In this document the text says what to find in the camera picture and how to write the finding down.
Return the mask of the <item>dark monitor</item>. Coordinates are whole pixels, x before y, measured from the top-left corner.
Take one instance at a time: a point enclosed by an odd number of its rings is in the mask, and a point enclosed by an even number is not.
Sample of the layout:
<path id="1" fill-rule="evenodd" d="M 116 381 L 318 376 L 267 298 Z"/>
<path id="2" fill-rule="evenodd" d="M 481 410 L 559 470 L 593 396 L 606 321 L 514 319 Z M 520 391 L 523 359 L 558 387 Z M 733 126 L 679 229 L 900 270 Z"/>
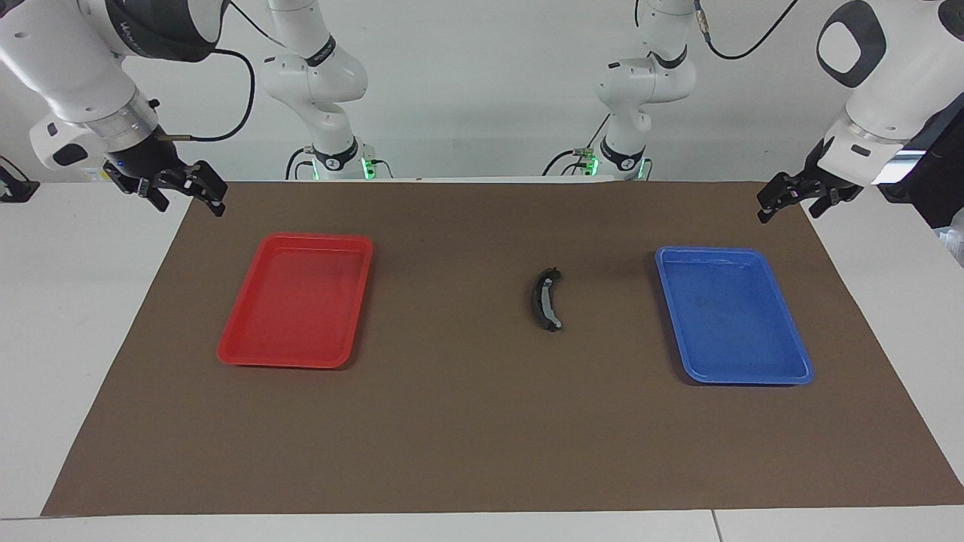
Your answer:
<path id="1" fill-rule="evenodd" d="M 911 148 L 925 153 L 901 181 L 878 190 L 890 203 L 913 206 L 930 229 L 949 227 L 964 209 L 964 93 L 927 121 Z"/>

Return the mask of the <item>red plastic tray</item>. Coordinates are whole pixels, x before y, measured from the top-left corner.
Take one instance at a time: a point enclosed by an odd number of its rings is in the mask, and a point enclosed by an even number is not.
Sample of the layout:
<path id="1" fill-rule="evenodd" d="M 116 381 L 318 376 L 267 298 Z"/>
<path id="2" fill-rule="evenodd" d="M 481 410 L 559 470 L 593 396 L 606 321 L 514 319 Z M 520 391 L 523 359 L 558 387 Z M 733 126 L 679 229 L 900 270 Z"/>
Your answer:
<path id="1" fill-rule="evenodd" d="M 374 244 L 279 231 L 261 240 L 221 334 L 231 366 L 335 370 L 357 336 Z"/>

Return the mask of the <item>brown table mat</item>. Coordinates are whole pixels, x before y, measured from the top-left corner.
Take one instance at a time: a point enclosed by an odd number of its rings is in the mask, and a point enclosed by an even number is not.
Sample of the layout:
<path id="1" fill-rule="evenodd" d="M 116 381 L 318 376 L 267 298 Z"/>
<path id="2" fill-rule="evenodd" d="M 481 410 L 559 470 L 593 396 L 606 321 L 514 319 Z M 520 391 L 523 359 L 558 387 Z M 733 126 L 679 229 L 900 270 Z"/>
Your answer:
<path id="1" fill-rule="evenodd" d="M 189 206 L 45 516 L 964 504 L 801 209 L 757 183 L 255 183 Z M 261 240 L 374 244 L 342 370 L 216 355 Z M 665 245 L 760 251 L 815 364 L 685 375 Z"/>

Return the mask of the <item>blue plastic tray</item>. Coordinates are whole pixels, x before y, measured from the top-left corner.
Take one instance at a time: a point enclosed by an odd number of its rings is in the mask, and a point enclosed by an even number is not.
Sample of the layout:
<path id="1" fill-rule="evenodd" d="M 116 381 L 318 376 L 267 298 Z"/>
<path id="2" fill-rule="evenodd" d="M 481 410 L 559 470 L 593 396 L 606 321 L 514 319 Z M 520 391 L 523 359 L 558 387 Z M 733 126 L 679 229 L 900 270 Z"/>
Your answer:
<path id="1" fill-rule="evenodd" d="M 655 265 L 682 367 L 705 385 L 806 385 L 815 370 L 767 258 L 664 246 Z"/>

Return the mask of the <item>black clamp device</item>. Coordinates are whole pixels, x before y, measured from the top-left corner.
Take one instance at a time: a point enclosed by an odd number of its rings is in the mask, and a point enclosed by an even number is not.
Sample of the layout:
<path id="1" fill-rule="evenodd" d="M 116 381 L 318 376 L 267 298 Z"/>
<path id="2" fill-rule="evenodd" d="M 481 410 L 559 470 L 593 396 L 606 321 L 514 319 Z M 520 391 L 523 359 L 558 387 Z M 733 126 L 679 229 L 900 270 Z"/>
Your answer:
<path id="1" fill-rule="evenodd" d="M 0 202 L 28 202 L 41 182 L 31 178 L 13 161 L 0 154 Z"/>

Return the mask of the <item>clear plastic item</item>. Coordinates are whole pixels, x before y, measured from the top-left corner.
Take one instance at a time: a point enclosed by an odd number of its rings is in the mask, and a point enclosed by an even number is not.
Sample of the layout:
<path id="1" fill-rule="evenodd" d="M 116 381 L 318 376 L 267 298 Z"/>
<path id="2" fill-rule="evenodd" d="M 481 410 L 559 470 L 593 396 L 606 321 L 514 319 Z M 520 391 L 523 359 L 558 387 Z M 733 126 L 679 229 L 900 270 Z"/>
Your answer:
<path id="1" fill-rule="evenodd" d="M 954 214 L 949 226 L 935 229 L 934 233 L 954 260 L 964 268 L 964 207 Z"/>

